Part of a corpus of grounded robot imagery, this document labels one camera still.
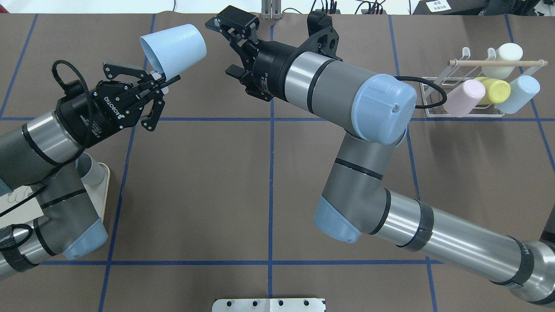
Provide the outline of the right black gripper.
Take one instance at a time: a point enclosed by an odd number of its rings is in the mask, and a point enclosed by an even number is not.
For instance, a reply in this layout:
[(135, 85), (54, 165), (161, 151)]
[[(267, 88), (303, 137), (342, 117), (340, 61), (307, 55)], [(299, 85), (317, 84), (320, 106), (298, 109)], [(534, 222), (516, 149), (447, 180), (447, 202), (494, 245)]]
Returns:
[(235, 6), (227, 6), (205, 23), (209, 30), (220, 32), (228, 39), (240, 41), (237, 46), (245, 68), (230, 65), (226, 75), (237, 79), (244, 85), (248, 95), (270, 101), (279, 98), (287, 101), (285, 95), (286, 75), (296, 57), (300, 55), (300, 48), (277, 41), (264, 41), (258, 38), (257, 16)]

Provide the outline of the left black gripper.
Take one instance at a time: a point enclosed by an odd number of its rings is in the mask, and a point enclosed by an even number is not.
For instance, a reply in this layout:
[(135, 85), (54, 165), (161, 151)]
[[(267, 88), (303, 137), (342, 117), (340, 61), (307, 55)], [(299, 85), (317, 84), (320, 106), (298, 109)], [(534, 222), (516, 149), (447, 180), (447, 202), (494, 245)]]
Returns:
[[(64, 97), (58, 101), (55, 116), (61, 126), (75, 141), (85, 141), (87, 133), (90, 141), (103, 141), (115, 133), (135, 126), (139, 122), (142, 108), (147, 104), (147, 94), (161, 91), (181, 79), (177, 75), (169, 80), (162, 75), (155, 79), (152, 75), (137, 81), (137, 85), (119, 81), (101, 81), (89, 94), (92, 114), (88, 112), (85, 93), (73, 98)], [(148, 115), (140, 118), (140, 125), (153, 132), (165, 107), (163, 99), (155, 99)]]

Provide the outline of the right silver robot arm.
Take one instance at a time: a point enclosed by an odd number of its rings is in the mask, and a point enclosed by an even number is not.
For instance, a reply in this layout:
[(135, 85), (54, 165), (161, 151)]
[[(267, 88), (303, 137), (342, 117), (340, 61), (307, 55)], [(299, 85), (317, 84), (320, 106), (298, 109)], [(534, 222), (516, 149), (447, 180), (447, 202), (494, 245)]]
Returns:
[[(356, 65), (402, 74), (436, 74), (439, 60), (465, 44), (478, 55), (515, 40), (528, 59), (554, 61), (552, 16), (336, 16), (341, 56)], [(534, 104), (509, 121), (424, 121), (409, 126), (394, 152), (385, 186), (420, 198), (480, 226), (519, 239), (540, 235), (554, 203), (553, 65), (535, 75), (542, 90)], [(250, 256), (262, 240), (262, 217), (272, 233), (272, 266), (224, 265), (208, 270), (190, 293), (189, 312), (208, 312), (216, 299), (255, 296), (317, 296), (331, 312), (545, 312), (507, 289), (453, 265), (403, 251), (375, 236), (341, 243), (311, 221), (317, 194), (339, 148), (339, 128), (276, 101), (271, 180), (260, 168), (246, 178), (226, 174), (219, 189), (240, 186), (209, 241), (230, 251), (232, 260)]]

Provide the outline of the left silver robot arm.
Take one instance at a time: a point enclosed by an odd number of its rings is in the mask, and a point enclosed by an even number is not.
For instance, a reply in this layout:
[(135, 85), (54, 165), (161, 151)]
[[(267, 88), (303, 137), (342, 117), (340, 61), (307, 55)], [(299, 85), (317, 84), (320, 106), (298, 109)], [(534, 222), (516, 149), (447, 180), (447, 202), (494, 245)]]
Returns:
[(1, 279), (62, 254), (75, 260), (105, 245), (107, 231), (82, 182), (85, 149), (125, 128), (155, 130), (164, 107), (163, 89), (180, 77), (155, 78), (139, 71), (136, 84), (107, 75), (92, 90), (75, 80), (57, 82), (64, 97), (57, 108), (1, 136), (1, 195), (21, 186), (42, 215), (1, 228)]

